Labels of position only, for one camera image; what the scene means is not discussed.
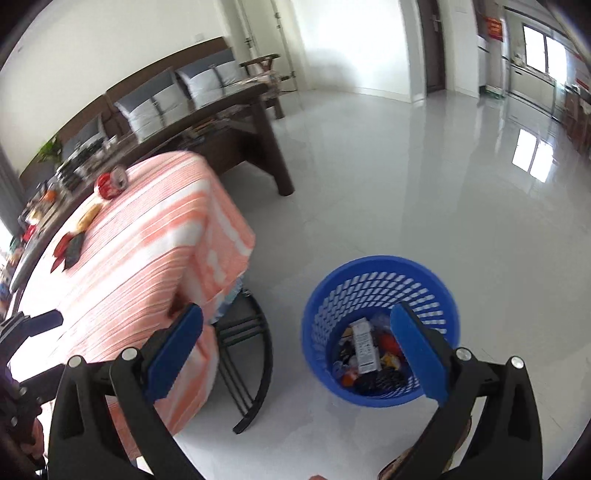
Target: pink striped tablecloth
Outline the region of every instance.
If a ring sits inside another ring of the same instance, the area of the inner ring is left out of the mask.
[[[58,309],[64,323],[23,344],[11,362],[16,380],[75,354],[99,362],[140,347],[171,324],[173,299],[198,304],[207,322],[245,272],[254,235],[204,158],[166,153],[128,175],[130,187],[105,202],[87,231],[80,261],[50,273],[57,242],[101,202],[96,195],[66,222],[35,268],[21,310],[34,316]],[[168,397],[156,402],[172,434],[207,400],[217,362],[214,328],[206,325]],[[113,401],[109,408],[128,455],[137,457],[119,406]],[[41,416],[46,438],[50,414],[45,408]]]

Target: red banner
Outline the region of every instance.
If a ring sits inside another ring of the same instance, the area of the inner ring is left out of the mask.
[[[488,36],[490,38],[503,41],[503,24],[500,20],[486,17],[486,26],[488,27]]]

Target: green plant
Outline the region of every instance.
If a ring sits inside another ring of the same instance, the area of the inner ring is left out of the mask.
[[[37,162],[50,161],[58,166],[61,165],[61,142],[57,135],[39,149],[34,160]]]

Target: wooden armrest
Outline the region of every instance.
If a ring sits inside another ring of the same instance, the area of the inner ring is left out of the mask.
[[[240,64],[240,66],[241,67],[247,67],[249,65],[254,65],[255,63],[260,63],[262,61],[275,60],[275,59],[278,59],[279,57],[281,57],[281,55],[279,55],[278,53],[271,53],[270,55],[265,55],[263,57],[258,57],[256,59],[252,59],[252,60],[248,60],[248,61],[243,61]]]

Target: white pillow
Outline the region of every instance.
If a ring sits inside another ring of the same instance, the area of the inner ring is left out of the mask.
[[[187,85],[196,108],[212,103],[223,96],[220,81],[212,69],[205,70],[193,78],[189,78],[183,72],[179,72],[179,75]]]
[[[164,128],[160,113],[150,98],[131,112],[121,105],[117,107],[129,122],[129,126],[140,142]]]
[[[164,117],[164,125],[168,126],[189,114],[189,103],[177,83],[166,87],[153,96],[157,107]]]
[[[236,60],[222,63],[216,67],[216,70],[222,78],[222,84],[226,87],[246,78],[245,72],[240,68]]]

